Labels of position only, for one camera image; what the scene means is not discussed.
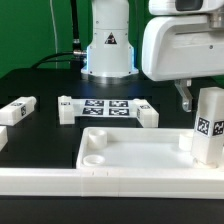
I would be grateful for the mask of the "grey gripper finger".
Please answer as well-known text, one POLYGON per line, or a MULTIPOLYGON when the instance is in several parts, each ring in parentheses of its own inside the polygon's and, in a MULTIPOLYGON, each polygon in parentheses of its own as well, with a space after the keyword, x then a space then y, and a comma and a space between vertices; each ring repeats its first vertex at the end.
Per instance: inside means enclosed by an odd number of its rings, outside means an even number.
POLYGON ((175 87, 182 97, 182 108, 185 112, 192 111, 193 97, 189 91, 191 87, 190 79, 178 79, 174 81, 175 87))

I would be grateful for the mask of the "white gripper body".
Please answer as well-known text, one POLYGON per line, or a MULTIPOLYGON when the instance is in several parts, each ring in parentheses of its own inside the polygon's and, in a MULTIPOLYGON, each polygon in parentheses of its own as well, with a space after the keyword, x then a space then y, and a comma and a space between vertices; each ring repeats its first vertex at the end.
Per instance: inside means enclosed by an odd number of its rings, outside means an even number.
POLYGON ((150 20, 142 44, 142 70, 153 81, 224 74, 224 29, 206 15, 150 20))

